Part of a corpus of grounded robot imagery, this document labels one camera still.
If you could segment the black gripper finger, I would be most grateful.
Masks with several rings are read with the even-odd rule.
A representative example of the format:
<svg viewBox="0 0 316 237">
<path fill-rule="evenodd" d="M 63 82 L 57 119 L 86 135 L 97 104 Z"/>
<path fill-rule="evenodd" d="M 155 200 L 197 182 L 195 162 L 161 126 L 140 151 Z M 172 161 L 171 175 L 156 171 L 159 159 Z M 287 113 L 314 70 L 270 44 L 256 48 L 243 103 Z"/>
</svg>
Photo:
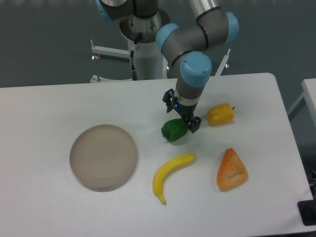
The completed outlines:
<svg viewBox="0 0 316 237">
<path fill-rule="evenodd" d="M 166 112 L 170 113 L 172 110 L 175 109 L 177 105 L 177 96 L 175 96 L 175 92 L 173 89 L 169 89 L 165 92 L 162 101 L 166 104 Z"/>
<path fill-rule="evenodd" d="M 201 118 L 198 116 L 190 116 L 186 119 L 187 128 L 191 133 L 195 133 L 200 128 Z"/>
</svg>

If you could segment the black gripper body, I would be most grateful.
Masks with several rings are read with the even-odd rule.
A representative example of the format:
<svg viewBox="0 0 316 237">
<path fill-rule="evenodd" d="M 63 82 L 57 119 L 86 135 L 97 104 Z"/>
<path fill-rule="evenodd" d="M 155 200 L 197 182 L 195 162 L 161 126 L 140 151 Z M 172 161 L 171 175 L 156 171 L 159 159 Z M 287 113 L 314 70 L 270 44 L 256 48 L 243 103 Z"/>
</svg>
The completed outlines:
<svg viewBox="0 0 316 237">
<path fill-rule="evenodd" d="M 185 106 L 180 103 L 176 103 L 174 105 L 174 110 L 180 115 L 183 121 L 191 121 L 194 118 L 194 110 L 196 106 L 196 104 Z"/>
</svg>

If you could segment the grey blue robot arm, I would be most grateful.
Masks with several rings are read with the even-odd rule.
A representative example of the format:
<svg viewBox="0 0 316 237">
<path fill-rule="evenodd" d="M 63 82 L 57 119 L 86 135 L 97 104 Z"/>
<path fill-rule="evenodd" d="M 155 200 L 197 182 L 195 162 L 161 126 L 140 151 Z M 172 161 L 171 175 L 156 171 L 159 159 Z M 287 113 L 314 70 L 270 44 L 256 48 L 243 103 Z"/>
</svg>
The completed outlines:
<svg viewBox="0 0 316 237">
<path fill-rule="evenodd" d="M 138 46 L 156 44 L 159 55 L 168 62 L 177 82 L 165 92 L 163 102 L 168 111 L 176 111 L 191 132 L 196 132 L 201 119 L 194 115 L 200 96 L 209 80 L 212 63 L 205 51 L 234 40 L 239 23 L 231 12 L 224 12 L 216 0 L 189 2 L 195 24 L 181 29 L 171 23 L 156 0 L 98 0 L 96 6 L 106 21 L 119 20 L 120 30 L 131 41 L 128 59 L 131 77 L 148 64 L 136 63 Z"/>
</svg>

